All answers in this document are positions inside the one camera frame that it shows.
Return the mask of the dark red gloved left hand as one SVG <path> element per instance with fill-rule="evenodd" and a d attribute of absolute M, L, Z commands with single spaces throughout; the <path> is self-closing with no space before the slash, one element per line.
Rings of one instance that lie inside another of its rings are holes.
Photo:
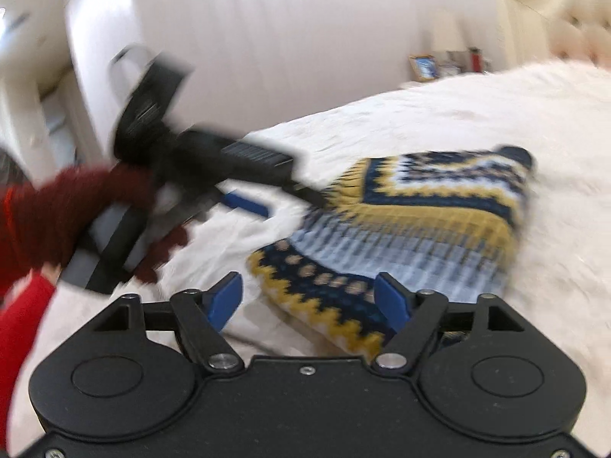
<path fill-rule="evenodd" d="M 65 267 L 78 233 L 113 204 L 148 210 L 150 172 L 124 164 L 66 169 L 55 179 L 1 190 L 1 290 L 44 265 Z"/>

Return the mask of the red sleeve forearm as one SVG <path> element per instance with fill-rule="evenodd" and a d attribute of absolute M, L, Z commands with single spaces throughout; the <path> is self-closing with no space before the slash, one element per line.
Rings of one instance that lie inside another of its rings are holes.
<path fill-rule="evenodd" d="M 22 365 L 34 344 L 39 324 L 56 286 L 40 272 L 35 248 L 41 230 L 26 221 L 35 215 L 36 190 L 30 185 L 9 187 L 1 201 L 1 295 L 22 278 L 29 281 L 15 300 L 1 309 L 1 449 L 7 447 L 13 391 Z"/>

